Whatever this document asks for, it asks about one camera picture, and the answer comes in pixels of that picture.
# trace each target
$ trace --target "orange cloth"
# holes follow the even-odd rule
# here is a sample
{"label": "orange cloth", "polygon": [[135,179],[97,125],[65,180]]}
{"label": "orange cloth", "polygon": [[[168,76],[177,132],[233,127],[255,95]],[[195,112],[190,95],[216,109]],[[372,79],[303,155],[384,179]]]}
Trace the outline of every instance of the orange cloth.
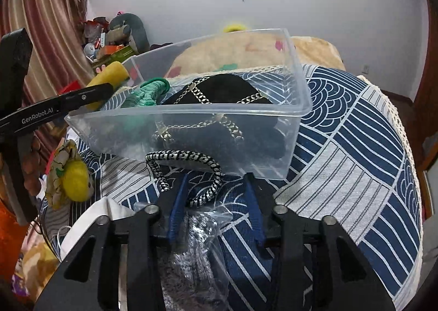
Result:
{"label": "orange cloth", "polygon": [[10,282],[28,226],[19,226],[0,199],[0,278]]}

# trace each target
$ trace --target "white cloth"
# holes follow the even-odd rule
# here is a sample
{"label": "white cloth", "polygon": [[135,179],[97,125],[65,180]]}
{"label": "white cloth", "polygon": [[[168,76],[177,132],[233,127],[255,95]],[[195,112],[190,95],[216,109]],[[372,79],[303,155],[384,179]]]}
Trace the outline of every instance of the white cloth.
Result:
{"label": "white cloth", "polygon": [[87,231],[87,229],[93,224],[97,217],[105,215],[114,221],[117,219],[130,217],[133,214],[133,210],[119,205],[117,202],[108,197],[103,197],[99,201],[96,201],[79,217],[79,219],[66,234],[61,243],[61,260],[64,260],[65,256],[70,252],[70,250]]}

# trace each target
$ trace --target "white wall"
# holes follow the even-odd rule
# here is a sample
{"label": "white wall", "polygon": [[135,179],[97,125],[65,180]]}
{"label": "white wall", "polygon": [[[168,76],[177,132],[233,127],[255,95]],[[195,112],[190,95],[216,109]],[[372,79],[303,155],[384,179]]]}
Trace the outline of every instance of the white wall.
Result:
{"label": "white wall", "polygon": [[421,67],[421,0],[89,0],[97,15],[137,14],[150,43],[219,32],[230,23],[288,28],[335,44],[349,72],[370,66],[382,89],[409,96]]}
{"label": "white wall", "polygon": [[423,76],[424,64],[426,63],[426,55],[428,53],[428,38],[429,38],[429,8],[428,0],[421,1],[421,43],[420,56],[417,66],[417,74],[412,83],[412,89],[409,98],[413,101],[420,87],[421,77]]}

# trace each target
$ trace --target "yellow ball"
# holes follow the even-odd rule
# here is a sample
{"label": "yellow ball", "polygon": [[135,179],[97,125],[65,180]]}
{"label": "yellow ball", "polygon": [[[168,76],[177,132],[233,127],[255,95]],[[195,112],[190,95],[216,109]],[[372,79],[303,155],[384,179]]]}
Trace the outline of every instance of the yellow ball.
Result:
{"label": "yellow ball", "polygon": [[88,168],[83,161],[69,161],[65,164],[61,186],[69,199],[87,201],[91,197],[88,184]]}

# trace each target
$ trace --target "blue gripper pad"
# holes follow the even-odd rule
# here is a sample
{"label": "blue gripper pad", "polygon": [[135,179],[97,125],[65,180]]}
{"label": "blue gripper pad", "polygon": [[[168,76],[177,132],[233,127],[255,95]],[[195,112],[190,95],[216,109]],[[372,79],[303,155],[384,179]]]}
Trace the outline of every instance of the blue gripper pad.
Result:
{"label": "blue gripper pad", "polygon": [[263,228],[263,215],[260,211],[260,207],[255,196],[254,186],[251,183],[255,178],[253,174],[245,174],[244,187],[245,187],[245,200],[248,207],[249,221],[251,222],[252,230],[254,233],[254,239],[259,245],[263,246],[266,241],[266,234]]}
{"label": "blue gripper pad", "polygon": [[170,243],[173,243],[176,240],[178,232],[180,230],[181,222],[184,218],[184,209],[189,193],[188,181],[189,174],[185,174],[178,190],[178,195],[175,199],[174,207],[169,216],[169,229],[167,231],[167,239]]}

